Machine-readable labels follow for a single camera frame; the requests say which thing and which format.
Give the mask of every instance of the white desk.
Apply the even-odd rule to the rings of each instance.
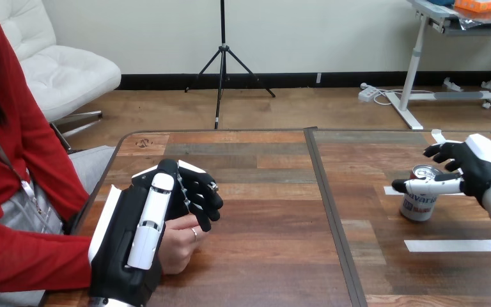
[[[411,94],[419,62],[423,51],[426,26],[432,27],[437,32],[448,36],[491,36],[491,28],[488,29],[468,29],[462,30],[456,12],[432,4],[426,0],[407,0],[416,10],[416,16],[421,20],[417,44],[413,49],[411,63],[405,79],[405,85],[401,98],[394,93],[388,93],[387,98],[391,104],[405,120],[407,125],[414,130],[422,130],[423,126],[417,121],[415,116],[407,109],[410,100],[487,100],[491,103],[491,92],[461,92],[461,93],[432,93],[432,94]]]

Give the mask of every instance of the white leather chair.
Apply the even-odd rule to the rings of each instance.
[[[0,0],[0,23],[31,93],[54,128],[56,120],[119,86],[121,71],[112,61],[89,51],[57,45],[42,0]],[[88,114],[93,115],[102,117],[98,111]],[[57,129],[56,132],[67,147],[63,136]]]

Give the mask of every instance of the aluminum can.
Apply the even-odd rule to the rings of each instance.
[[[411,171],[410,179],[433,178],[443,174],[431,165],[417,165]],[[400,206],[400,213],[411,221],[424,222],[432,217],[432,212],[437,201],[436,194],[404,194]]]

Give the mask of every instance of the black glove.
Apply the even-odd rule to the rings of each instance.
[[[168,208],[166,220],[177,219],[192,213],[204,232],[212,229],[210,220],[219,220],[219,209],[223,200],[217,194],[217,184],[208,173],[186,162],[170,159],[162,160],[157,169],[142,173],[132,179],[135,186],[150,188],[157,173],[164,171],[175,178],[171,206]]]
[[[131,186],[121,192],[106,235],[91,261],[90,297],[146,306],[157,288],[162,272],[157,259],[148,271],[126,267],[147,195],[148,190],[143,187]]]
[[[438,163],[454,159],[447,163],[445,168],[448,171],[462,169],[464,182],[460,190],[468,196],[475,196],[483,206],[483,195],[491,187],[491,162],[481,160],[466,143],[450,141],[429,146],[424,155],[433,156],[433,160]]]

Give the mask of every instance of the white wall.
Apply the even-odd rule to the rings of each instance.
[[[195,74],[221,43],[218,0],[44,3],[59,44],[124,74]],[[226,16],[231,50],[259,73],[404,71],[419,27],[406,0],[226,0]],[[491,38],[429,29],[420,70],[491,70]]]

